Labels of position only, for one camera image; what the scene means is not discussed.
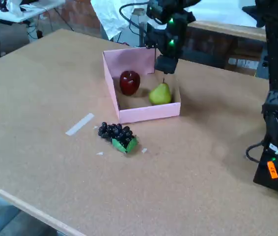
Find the cable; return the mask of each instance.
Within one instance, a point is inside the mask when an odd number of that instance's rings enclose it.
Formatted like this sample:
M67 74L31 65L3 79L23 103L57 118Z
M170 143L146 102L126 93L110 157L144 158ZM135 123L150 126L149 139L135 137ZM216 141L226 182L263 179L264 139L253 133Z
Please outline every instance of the cable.
M34 26L34 30L32 30L31 32L27 32L28 36L30 36L31 38L33 39L38 39L38 38L34 38L31 33L33 33L34 31L37 30L38 26L39 26L39 23L40 23L40 15L38 15L37 17L37 25Z
M148 1L146 1L146 2L141 2L141 3L130 3L130 4L126 4L126 5L121 6L120 9L119 9L120 15L121 15L126 21L128 21L129 24L132 24L133 26L135 26L135 27L137 27L138 29L142 30L145 34L147 34L147 31L146 31L144 28L142 28L142 27L140 27L139 25L137 25L136 23L134 23L132 20L128 19L128 18L121 12L121 10L122 10L123 8L127 7L127 6L139 6L139 5L146 5L146 4L148 4L148 3L149 3Z
M164 25L162 24L162 22L158 21L157 19L154 18L154 21L158 24L158 25Z
M59 17L65 22L65 24L73 31L73 32L75 32L72 28L71 28L71 26L68 24L68 22L67 21L65 21L65 19L60 15L60 13L56 10L56 8L54 8L54 10L55 10L55 12L59 15Z
M116 43L119 42L119 38L120 38L120 36L121 36L121 33L122 33L122 31L120 32L120 34L119 34L119 36L118 36L118 39L117 39Z
M130 26L131 26L131 24L129 24L129 29L130 29L131 33L140 36L140 34L133 32L133 30L130 28Z
M28 6L24 6L24 5L22 5L22 6L20 6L20 7L28 8L28 9L34 9L34 8L37 8L37 9L44 9L44 10L47 12L47 14L49 15L49 20L50 20L50 25L51 25L51 31L54 31L54 30L53 30L53 26L52 26L52 21L51 21L51 15L50 15L50 13L49 13L49 11L48 11L47 9L45 9L45 8L43 8L43 7L37 7L37 6L28 7Z
M255 162L255 163L259 163L259 161L258 161L257 159L255 159L255 158L253 158L253 157L251 157L251 156L249 155L249 152L250 152L250 150L252 150L252 149L254 149L254 148L256 148L256 147L262 146L262 145L263 145L263 140L262 140L261 142L257 143L257 144L254 144L254 145L249 146L249 147L246 149L246 157L247 157L250 161L253 161L253 162Z

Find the green pear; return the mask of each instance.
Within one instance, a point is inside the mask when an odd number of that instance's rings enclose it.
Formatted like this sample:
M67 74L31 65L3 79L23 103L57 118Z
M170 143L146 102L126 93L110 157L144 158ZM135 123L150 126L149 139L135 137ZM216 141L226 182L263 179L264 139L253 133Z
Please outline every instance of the green pear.
M170 103L172 95L170 94L167 83L159 84L155 89L149 93L149 100L153 105L162 105Z

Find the orange label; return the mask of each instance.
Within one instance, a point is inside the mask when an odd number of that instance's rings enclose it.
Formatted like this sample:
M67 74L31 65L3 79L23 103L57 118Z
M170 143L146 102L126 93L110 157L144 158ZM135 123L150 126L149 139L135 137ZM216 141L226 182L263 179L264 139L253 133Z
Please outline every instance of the orange label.
M268 168L269 168L269 172L270 172L271 178L278 178L277 170L276 170L276 167L273 164L273 162L272 161L268 161L267 165L268 165Z

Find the red apple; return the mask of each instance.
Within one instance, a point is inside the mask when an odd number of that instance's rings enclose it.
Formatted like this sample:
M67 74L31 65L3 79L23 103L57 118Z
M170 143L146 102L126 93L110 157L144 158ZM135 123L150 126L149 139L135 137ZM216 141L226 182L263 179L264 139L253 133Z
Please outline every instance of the red apple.
M124 95L133 95L139 88L140 75L133 70L126 70L121 73L119 86Z

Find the cork table surface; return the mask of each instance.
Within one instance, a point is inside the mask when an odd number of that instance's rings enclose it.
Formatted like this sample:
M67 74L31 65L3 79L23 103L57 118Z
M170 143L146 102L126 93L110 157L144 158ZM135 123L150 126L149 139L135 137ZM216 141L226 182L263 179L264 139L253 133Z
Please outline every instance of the cork table surface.
M117 122L102 52L125 47L59 30L0 58L0 196L68 235L277 236L244 158L267 81L181 60L181 115L130 124L147 152L127 157L93 129Z

